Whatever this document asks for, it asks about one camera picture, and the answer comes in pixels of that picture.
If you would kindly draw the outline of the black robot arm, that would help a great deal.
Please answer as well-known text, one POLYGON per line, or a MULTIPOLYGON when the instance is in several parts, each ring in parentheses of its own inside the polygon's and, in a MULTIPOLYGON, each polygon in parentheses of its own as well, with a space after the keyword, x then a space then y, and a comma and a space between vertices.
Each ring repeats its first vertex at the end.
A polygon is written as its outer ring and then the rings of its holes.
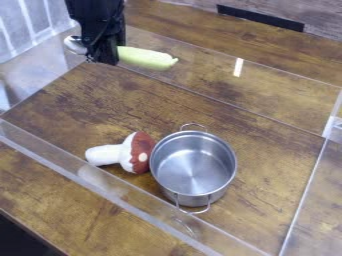
POLYGON ((117 47, 125 45, 124 0, 64 0, 80 35, 64 39, 66 49, 89 62, 116 65, 117 47))

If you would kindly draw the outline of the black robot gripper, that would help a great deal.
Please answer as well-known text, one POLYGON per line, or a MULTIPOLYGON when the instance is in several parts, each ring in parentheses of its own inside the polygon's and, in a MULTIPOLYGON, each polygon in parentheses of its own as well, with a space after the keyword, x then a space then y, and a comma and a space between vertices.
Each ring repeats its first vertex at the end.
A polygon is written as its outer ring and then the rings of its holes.
POLYGON ((94 46, 94 62, 114 66, 118 62, 117 46, 125 46, 124 7, 76 6, 72 18, 81 28, 81 44, 94 46))

